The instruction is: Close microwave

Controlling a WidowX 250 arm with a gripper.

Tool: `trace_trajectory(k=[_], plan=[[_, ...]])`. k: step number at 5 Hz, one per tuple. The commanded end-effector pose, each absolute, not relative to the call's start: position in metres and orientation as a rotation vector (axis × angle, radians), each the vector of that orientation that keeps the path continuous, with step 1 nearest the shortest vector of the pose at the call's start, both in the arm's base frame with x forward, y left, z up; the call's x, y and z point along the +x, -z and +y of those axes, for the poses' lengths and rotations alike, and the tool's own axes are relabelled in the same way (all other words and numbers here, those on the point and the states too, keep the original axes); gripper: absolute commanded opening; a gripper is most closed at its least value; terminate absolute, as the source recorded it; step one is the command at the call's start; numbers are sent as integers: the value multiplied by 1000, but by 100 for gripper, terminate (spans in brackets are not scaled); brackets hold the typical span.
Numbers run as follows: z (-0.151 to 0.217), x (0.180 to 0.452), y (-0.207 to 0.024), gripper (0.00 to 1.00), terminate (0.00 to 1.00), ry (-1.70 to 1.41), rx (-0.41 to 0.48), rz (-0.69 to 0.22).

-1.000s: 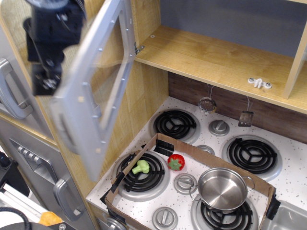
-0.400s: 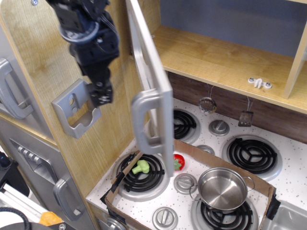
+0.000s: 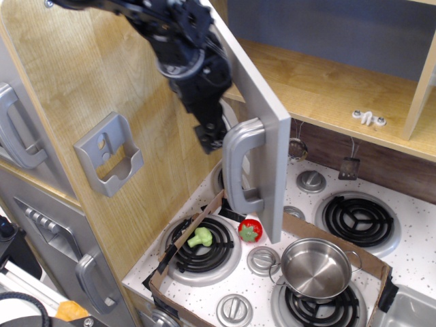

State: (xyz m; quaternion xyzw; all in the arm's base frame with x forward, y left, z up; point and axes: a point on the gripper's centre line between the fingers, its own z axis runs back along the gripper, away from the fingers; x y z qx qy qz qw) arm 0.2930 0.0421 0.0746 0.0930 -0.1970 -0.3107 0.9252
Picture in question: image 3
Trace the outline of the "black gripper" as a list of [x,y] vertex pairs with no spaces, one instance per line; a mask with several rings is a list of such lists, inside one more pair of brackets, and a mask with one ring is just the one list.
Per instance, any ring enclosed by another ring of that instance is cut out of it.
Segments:
[[206,59],[189,78],[170,80],[171,89],[200,124],[194,127],[194,131],[207,155],[223,146],[227,128],[221,118],[223,110],[219,100],[231,84],[229,61],[221,56]]

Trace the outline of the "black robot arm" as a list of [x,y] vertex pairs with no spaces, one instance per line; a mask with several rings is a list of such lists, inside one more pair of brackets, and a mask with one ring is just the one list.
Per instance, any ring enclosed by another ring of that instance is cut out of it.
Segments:
[[56,1],[67,10],[88,8],[124,16],[151,45],[159,72],[198,126],[205,153],[220,149],[227,133],[222,95],[232,86],[231,65],[212,31],[211,9],[199,1]]

